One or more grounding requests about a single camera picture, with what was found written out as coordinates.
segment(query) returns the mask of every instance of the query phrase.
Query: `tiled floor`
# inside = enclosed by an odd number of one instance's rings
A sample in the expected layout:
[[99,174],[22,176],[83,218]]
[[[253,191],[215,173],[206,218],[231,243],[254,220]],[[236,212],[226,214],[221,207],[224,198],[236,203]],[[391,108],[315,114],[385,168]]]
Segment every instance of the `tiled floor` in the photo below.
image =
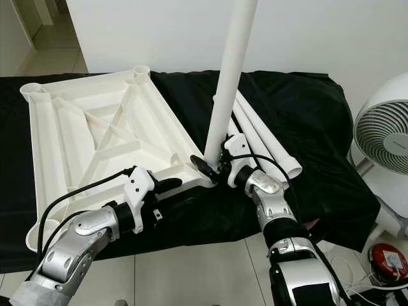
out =
[[[23,75],[86,73],[84,57],[67,16],[53,27],[42,27],[34,42],[38,53]],[[335,246],[332,259],[350,262],[354,278],[365,275],[355,253]],[[344,262],[335,269],[349,279]],[[70,305],[112,306],[116,299],[130,306],[271,306],[269,262],[261,235],[228,244],[178,247],[92,264]],[[0,275],[0,295],[10,296],[28,272]]]

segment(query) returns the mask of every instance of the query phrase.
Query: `white fan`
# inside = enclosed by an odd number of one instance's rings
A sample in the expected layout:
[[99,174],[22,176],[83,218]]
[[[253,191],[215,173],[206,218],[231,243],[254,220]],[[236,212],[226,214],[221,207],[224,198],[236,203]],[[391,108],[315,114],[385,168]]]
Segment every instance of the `white fan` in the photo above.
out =
[[385,83],[361,108],[354,124],[357,146],[375,165],[360,173],[379,197],[377,224],[408,238],[408,73]]

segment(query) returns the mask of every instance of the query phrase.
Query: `red object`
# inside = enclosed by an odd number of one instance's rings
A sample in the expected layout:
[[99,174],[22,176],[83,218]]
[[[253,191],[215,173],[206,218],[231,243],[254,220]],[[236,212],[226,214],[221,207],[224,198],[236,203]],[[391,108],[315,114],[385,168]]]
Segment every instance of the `red object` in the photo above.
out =
[[[400,272],[400,279],[403,279],[408,275],[408,263],[405,256],[392,245],[375,245],[370,251],[369,259],[371,264],[373,265],[374,271],[379,274],[379,276],[381,276],[381,278],[383,278],[385,281],[397,280],[397,269]],[[396,263],[401,264],[402,268],[395,268],[394,266]]]

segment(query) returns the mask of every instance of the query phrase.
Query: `black cloth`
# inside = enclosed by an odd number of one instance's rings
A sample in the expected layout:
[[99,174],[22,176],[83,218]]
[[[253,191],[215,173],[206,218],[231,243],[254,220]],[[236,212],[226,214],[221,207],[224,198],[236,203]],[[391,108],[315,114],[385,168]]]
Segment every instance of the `black cloth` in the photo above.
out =
[[[203,152],[217,71],[155,73],[151,78],[190,137]],[[0,78],[0,272],[32,269],[35,254],[25,236],[36,221],[28,105],[19,93],[29,83],[78,74]],[[341,86],[313,73],[244,73],[241,93],[288,152],[303,166],[293,180],[303,222],[319,219],[314,234],[358,251],[379,204],[346,161],[352,119]],[[290,193],[285,194],[289,204]],[[196,187],[159,204],[164,217],[154,229],[124,235],[98,256],[111,258],[178,245],[227,242],[259,231],[254,205],[242,192],[219,184]]]

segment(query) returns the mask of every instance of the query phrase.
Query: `fan grille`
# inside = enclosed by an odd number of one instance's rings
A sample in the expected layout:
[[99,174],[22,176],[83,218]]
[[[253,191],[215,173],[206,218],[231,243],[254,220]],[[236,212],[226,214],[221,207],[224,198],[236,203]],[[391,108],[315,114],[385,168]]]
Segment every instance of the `fan grille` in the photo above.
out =
[[408,135],[408,102],[378,105],[356,123],[356,141],[371,160],[394,172],[408,175],[408,156],[391,153],[384,146],[389,135]]

